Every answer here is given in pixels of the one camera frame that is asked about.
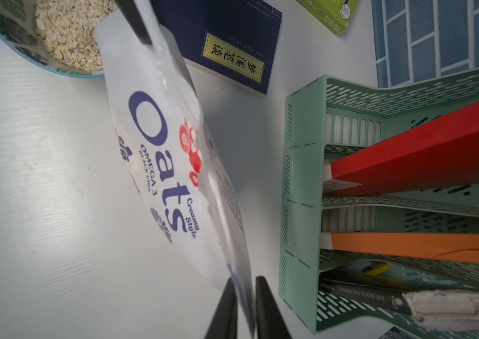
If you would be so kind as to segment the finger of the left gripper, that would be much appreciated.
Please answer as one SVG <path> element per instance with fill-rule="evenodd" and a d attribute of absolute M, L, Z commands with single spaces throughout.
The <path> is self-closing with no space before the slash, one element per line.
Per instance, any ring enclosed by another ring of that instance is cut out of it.
<path fill-rule="evenodd" d="M 152 45 L 149 32 L 143 22 L 140 12 L 134 0 L 115 0 L 118 9 L 122 12 L 140 43 Z"/>

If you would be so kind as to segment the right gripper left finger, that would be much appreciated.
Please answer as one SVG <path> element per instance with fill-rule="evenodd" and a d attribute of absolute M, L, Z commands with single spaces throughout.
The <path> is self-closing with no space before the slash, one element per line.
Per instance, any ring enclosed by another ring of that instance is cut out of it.
<path fill-rule="evenodd" d="M 205 339 L 237 339 L 238 301 L 232 278 L 225 289 L 215 310 Z"/>

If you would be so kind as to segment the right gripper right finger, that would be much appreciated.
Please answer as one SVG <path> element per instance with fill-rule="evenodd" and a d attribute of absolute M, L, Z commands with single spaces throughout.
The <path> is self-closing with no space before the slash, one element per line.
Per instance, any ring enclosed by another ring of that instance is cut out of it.
<path fill-rule="evenodd" d="M 263 276 L 256 277 L 256 326 L 258 339 L 292 339 Z"/>

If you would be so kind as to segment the green leaf pattern bowl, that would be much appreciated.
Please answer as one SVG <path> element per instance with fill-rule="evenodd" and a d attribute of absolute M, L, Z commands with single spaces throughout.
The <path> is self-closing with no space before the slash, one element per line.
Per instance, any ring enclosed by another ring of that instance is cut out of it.
<path fill-rule="evenodd" d="M 0 38 L 53 73 L 104 76 L 95 27 L 117 10 L 110 0 L 0 0 Z"/>

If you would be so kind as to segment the white purple oats bag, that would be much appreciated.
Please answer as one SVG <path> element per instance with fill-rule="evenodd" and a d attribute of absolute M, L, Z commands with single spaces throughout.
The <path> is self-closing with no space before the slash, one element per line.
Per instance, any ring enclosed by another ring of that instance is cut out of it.
<path fill-rule="evenodd" d="M 94 31 L 122 157 L 150 224 L 216 288 L 232 278 L 254 333 L 251 265 L 235 190 L 173 35 L 150 1 L 135 3 L 152 45 L 140 43 L 119 9 Z"/>

